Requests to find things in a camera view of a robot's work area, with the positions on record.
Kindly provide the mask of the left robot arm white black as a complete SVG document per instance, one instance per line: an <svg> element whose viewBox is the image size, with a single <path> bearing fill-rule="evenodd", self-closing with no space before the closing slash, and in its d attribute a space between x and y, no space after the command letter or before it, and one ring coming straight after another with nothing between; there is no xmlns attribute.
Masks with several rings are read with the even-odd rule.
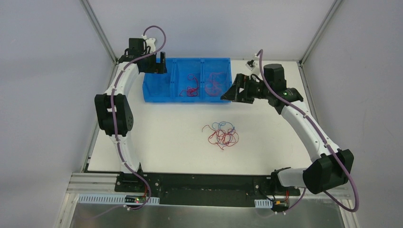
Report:
<svg viewBox="0 0 403 228"><path fill-rule="evenodd" d="M111 85L94 98L99 128L113 142L122 173L133 174L141 168L131 138L134 116L127 96L132 84L140 75L167 73L165 53L157 53L155 42L145 35L130 38Z"/></svg>

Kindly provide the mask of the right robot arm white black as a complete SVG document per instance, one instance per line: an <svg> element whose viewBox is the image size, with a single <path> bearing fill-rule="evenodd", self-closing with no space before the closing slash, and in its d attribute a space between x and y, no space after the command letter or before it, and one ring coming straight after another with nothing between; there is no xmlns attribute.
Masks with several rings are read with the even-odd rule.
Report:
<svg viewBox="0 0 403 228"><path fill-rule="evenodd" d="M237 74L232 86L221 96L222 100L252 104L265 99L294 129L305 146L311 165L307 168L283 168L274 171L270 190L283 194L288 187L307 188L318 194L349 182L354 194L357 187L350 171L354 156L349 149L341 150L333 143L311 117L302 95L288 88L281 64L268 64L262 69L262 79Z"/></svg>

